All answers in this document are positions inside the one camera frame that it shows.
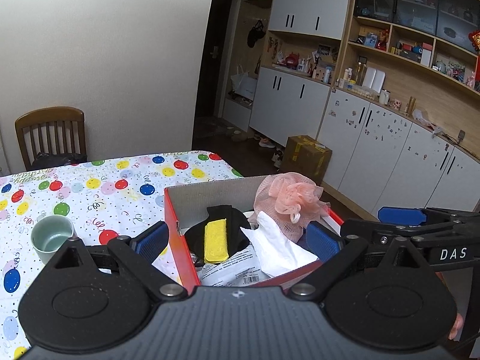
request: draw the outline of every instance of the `green cup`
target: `green cup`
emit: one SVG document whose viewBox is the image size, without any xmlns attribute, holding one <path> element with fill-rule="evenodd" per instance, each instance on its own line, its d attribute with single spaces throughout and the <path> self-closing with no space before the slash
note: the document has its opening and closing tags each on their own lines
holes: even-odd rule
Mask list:
<svg viewBox="0 0 480 360">
<path fill-rule="evenodd" d="M 74 224 L 63 215 L 50 215 L 33 226 L 30 242 L 46 264 L 67 238 L 75 235 Z"/>
</svg>

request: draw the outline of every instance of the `doorway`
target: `doorway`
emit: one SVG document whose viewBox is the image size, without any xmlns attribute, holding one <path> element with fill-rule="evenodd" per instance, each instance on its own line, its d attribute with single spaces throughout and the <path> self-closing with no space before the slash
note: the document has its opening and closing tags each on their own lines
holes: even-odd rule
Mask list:
<svg viewBox="0 0 480 360">
<path fill-rule="evenodd" d="M 195 119 L 212 117 L 232 0 L 212 0 L 198 79 Z"/>
</svg>

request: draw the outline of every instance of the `table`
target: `table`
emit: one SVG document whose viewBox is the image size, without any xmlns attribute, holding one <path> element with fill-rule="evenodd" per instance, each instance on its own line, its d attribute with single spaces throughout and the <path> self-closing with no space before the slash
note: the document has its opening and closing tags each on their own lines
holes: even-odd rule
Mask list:
<svg viewBox="0 0 480 360">
<path fill-rule="evenodd" d="M 43 264 L 32 248 L 34 224 L 51 214 L 73 221 L 85 245 L 135 237 L 164 220 L 165 187 L 241 177 L 207 151 L 151 154 L 61 166 L 0 178 L 0 359 L 29 347 L 18 303 Z M 167 247 L 154 266 L 179 282 Z"/>
</svg>

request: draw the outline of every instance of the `cardboard box with yellow tape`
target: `cardboard box with yellow tape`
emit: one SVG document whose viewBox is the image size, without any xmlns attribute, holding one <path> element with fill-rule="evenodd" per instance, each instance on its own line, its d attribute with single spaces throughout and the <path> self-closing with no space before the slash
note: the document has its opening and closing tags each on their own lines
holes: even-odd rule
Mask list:
<svg viewBox="0 0 480 360">
<path fill-rule="evenodd" d="M 289 137 L 280 171 L 300 173 L 320 185 L 331 156 L 330 149 L 308 135 Z"/>
</svg>

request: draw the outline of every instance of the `yellow sponge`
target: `yellow sponge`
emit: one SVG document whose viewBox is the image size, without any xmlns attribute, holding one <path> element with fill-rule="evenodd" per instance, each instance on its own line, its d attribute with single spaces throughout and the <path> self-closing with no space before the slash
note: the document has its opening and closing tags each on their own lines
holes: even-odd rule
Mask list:
<svg viewBox="0 0 480 360">
<path fill-rule="evenodd" d="M 205 262 L 216 264 L 229 257 L 227 248 L 227 220 L 219 219 L 205 226 Z"/>
</svg>

